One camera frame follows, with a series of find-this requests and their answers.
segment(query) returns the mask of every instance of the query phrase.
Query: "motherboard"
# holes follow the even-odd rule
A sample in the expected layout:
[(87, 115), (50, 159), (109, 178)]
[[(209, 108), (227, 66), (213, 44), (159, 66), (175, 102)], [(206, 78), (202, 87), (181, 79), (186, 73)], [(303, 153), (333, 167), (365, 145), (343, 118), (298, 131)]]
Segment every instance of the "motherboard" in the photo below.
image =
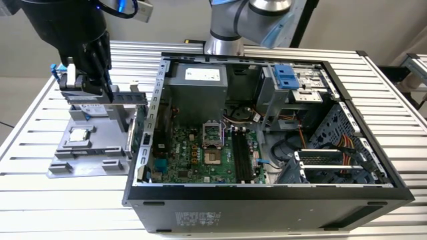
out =
[[(263, 165), (257, 161), (262, 158), (257, 133), (249, 130), (218, 129), (221, 131), (213, 126), (206, 129), (174, 128), (169, 157), (155, 160), (153, 173), (155, 183), (266, 183)], [(237, 143), (238, 133), (242, 136), (239, 143)]]

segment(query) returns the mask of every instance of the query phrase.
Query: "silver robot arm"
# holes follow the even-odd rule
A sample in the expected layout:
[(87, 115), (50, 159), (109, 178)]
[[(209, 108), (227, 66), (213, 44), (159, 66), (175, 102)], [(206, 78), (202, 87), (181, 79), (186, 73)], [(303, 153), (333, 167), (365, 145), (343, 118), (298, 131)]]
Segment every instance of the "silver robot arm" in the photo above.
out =
[(293, 0), (213, 0), (210, 55), (243, 56), (242, 37), (262, 47), (282, 43), (294, 22)]

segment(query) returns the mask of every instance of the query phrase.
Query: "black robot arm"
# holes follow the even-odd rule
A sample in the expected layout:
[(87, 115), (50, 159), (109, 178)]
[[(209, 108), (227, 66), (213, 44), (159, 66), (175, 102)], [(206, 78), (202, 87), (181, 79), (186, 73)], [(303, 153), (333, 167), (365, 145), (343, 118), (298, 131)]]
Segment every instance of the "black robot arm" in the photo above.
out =
[(21, 7), (41, 38), (58, 49), (62, 63), (67, 67), (74, 63), (75, 77), (82, 75), (81, 81), (67, 81), (65, 76), (61, 82), (62, 90), (75, 89), (95, 95), (103, 92), (111, 95), (110, 34), (103, 11), (95, 2), (21, 0)]

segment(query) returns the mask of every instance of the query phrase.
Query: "green circuit board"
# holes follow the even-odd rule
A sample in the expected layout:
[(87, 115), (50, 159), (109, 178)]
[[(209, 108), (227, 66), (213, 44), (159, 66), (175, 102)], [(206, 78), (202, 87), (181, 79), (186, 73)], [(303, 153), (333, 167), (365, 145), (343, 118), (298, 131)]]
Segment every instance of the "green circuit board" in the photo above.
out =
[[(231, 132), (225, 133), (225, 145), (221, 154), (219, 164), (206, 164), (206, 152), (202, 148), (203, 132), (202, 128), (175, 128), (171, 141), (171, 153), (167, 159), (167, 172), (162, 175), (162, 183), (179, 184), (237, 184), (237, 166), (234, 160), (234, 146)], [(261, 150), (254, 143), (257, 142), (257, 134), (247, 134), (247, 141), (253, 145), (255, 154), (261, 155)], [(253, 161), (254, 154), (247, 153)], [(258, 168), (259, 175), (254, 178), (254, 182), (265, 184), (265, 170)]]

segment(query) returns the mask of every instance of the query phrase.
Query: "white wall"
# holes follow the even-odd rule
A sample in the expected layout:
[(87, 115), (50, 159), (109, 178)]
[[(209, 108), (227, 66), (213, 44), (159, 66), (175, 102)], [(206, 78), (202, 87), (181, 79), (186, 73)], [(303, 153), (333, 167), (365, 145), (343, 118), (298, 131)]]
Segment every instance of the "white wall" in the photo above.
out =
[[(211, 11), (207, 0), (151, 0), (150, 23), (106, 16), (114, 40), (179, 42), (206, 40)], [(389, 63), (427, 23), (426, 0), (321, 0), (302, 41), (302, 48), (366, 50)], [(47, 77), (59, 62), (21, 11), (0, 18), (0, 76)]]
[(211, 5), (209, 0), (151, 0), (150, 23), (106, 14), (111, 39), (183, 43), (210, 36)]
[(41, 39), (23, 10), (0, 17), (0, 77), (49, 79), (50, 66), (59, 61), (58, 50)]
[(426, 0), (321, 0), (301, 48), (365, 50), (391, 64), (426, 25)]

